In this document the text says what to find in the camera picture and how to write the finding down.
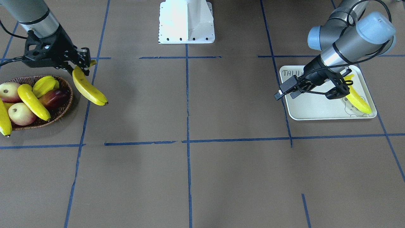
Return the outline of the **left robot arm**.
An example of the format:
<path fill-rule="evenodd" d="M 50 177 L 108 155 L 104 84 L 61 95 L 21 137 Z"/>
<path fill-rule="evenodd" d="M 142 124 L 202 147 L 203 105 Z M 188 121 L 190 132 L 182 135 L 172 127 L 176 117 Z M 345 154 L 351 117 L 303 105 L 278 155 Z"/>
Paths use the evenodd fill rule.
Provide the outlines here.
<path fill-rule="evenodd" d="M 303 68 L 300 76 L 292 76 L 279 86 L 274 95 L 292 99 L 304 93 L 340 99 L 350 94 L 351 82 L 345 77 L 355 65 L 390 51 L 396 44 L 396 28 L 388 6 L 379 1 L 383 15 L 374 11 L 364 15 L 367 0 L 343 0 L 324 25 L 308 33 L 308 46 L 320 54 Z"/>

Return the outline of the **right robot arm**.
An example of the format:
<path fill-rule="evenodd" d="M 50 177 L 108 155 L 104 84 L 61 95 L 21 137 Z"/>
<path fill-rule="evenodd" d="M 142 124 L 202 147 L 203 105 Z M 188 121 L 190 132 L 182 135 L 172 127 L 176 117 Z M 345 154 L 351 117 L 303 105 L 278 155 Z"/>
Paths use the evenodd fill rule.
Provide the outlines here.
<path fill-rule="evenodd" d="M 27 32 L 23 63 L 30 68 L 53 67 L 70 74 L 72 62 L 88 76 L 90 50 L 77 48 L 43 0 L 2 0 L 1 5 Z"/>

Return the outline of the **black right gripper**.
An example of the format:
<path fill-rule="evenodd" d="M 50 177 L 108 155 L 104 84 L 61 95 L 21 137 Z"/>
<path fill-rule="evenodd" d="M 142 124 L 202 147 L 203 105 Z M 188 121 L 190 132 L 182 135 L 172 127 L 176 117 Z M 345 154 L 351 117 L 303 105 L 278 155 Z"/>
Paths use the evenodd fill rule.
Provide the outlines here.
<path fill-rule="evenodd" d="M 73 75 L 74 68 L 68 61 L 79 66 L 85 76 L 90 73 L 90 50 L 73 45 L 61 25 L 50 36 L 39 38 L 34 31 L 28 31 L 22 62 L 30 68 L 54 67 L 65 69 Z"/>

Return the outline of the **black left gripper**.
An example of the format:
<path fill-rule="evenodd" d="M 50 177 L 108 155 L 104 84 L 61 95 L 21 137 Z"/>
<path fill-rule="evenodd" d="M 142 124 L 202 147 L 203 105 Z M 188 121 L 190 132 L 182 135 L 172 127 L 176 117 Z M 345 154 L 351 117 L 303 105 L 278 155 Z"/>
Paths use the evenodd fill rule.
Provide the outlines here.
<path fill-rule="evenodd" d="M 327 99 L 340 99 L 350 93 L 349 85 L 352 81 L 345 81 L 343 75 L 331 71 L 331 68 L 326 66 L 320 57 L 314 58 L 310 63 L 304 66 L 302 82 L 298 79 L 287 79 L 279 87 L 278 92 L 274 95 L 276 100 L 280 100 L 285 95 L 290 95 L 292 99 L 297 98 L 304 93 L 312 93 L 324 95 Z M 334 87 L 327 92 L 313 92 L 316 86 L 323 85 L 327 80 L 333 83 Z"/>

